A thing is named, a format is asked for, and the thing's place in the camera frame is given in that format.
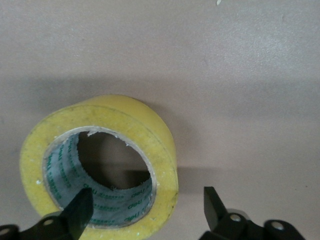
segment tape roll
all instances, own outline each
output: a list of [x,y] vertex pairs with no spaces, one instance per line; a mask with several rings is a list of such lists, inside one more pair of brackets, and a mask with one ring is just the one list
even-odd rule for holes
[[[150,179],[130,189],[109,189],[82,167],[79,134],[112,134],[135,149]],[[83,187],[91,187],[94,213],[82,240],[145,239],[171,216],[178,198],[176,150],[163,120],[123,95],[98,96],[58,110],[38,123],[20,155],[26,194],[42,216],[60,211]]]

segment white surface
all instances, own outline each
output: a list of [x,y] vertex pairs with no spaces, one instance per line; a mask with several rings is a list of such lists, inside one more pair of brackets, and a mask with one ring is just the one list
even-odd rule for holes
[[38,221],[19,174],[42,118],[102,94],[152,107],[180,196],[152,240],[208,229],[203,186],[257,224],[320,236],[320,1],[0,2],[0,225]]

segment black plastic part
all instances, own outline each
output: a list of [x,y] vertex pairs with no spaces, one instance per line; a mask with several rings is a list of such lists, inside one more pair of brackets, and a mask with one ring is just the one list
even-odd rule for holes
[[58,216],[41,219],[19,232],[16,225],[0,226],[0,240],[78,240],[94,212],[91,188],[82,189]]
[[[280,223],[283,226],[282,230],[279,230],[272,226],[272,223]],[[264,223],[265,236],[269,240],[305,240],[304,237],[298,232],[298,230],[290,223],[282,220],[268,220]]]
[[239,213],[228,213],[212,186],[204,188],[204,214],[211,231],[199,240],[305,240],[288,222],[268,220],[261,227]]
[[227,214],[227,209],[213,186],[204,187],[204,215],[213,232],[218,222]]

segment table surface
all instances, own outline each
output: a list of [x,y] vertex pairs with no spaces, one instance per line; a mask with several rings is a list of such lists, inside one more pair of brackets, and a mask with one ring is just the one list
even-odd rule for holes
[[0,225],[39,216],[19,173],[30,130],[103,94],[153,108],[176,143],[179,200],[151,240],[198,239],[203,187],[262,225],[320,236],[320,1],[0,2]]

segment masking tape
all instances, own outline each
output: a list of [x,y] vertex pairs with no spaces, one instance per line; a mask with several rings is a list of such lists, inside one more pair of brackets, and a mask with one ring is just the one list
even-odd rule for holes
[[[150,179],[130,189],[95,182],[79,161],[81,132],[124,141],[141,155]],[[46,117],[22,146],[20,172],[42,216],[63,209],[81,188],[92,188],[94,212],[81,240],[146,239],[169,219],[178,198],[176,150],[168,127],[151,108],[123,95],[98,96]]]

